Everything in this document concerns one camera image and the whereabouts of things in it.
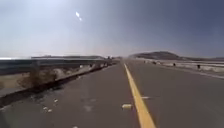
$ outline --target sky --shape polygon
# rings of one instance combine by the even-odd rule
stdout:
[[[223,0],[0,0],[0,57],[224,56]]]

